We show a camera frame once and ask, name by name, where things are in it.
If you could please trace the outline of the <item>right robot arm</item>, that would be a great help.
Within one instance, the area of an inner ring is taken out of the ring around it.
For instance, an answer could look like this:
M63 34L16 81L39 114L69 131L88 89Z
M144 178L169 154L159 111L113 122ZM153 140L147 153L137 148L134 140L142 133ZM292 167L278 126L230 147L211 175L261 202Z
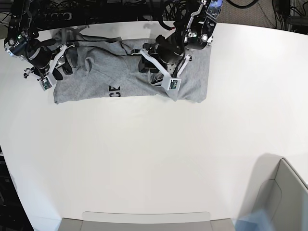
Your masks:
M61 30L61 40L39 40L36 22L43 5L41 0L15 0L11 6L7 38L3 44L11 57L19 57L32 65L24 70L23 77L34 77L47 90L63 80L63 74L73 73L66 51L75 45L67 45L65 29Z

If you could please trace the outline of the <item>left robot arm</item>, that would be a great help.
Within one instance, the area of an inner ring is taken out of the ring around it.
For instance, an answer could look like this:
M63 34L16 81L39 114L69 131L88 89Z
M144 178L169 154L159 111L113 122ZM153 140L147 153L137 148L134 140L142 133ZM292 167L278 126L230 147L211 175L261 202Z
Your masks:
M159 24L174 33L167 38L159 35L154 42L132 50L132 55L141 57L139 72L147 73L152 85L178 90L180 76L192 60L187 50L202 50L212 43L222 6L221 0L196 0L185 5L185 14L173 26L160 18Z

